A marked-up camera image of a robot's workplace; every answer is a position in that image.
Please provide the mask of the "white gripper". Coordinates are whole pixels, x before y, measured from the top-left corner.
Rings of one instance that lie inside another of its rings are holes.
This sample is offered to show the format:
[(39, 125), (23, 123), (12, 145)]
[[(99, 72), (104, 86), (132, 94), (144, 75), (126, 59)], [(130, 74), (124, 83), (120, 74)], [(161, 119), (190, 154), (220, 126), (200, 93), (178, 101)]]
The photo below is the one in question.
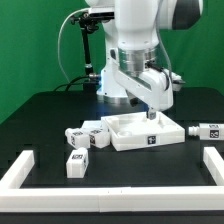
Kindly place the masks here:
[(154, 120), (156, 111), (167, 110), (173, 105), (171, 78), (166, 72), (155, 69), (155, 49), (111, 48), (110, 56), (115, 65), (116, 82), (148, 105), (148, 119)]

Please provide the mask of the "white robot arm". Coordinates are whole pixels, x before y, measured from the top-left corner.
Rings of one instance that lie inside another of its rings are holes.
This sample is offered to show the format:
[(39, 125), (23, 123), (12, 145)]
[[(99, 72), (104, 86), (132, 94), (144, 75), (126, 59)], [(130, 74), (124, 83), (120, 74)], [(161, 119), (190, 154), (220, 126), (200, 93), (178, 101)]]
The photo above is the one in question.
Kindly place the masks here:
[(173, 106), (173, 87), (183, 80), (157, 65), (162, 29), (185, 30), (201, 17), (203, 0), (85, 0), (91, 18), (101, 19), (106, 64), (98, 98), (113, 103), (142, 101), (148, 117)]

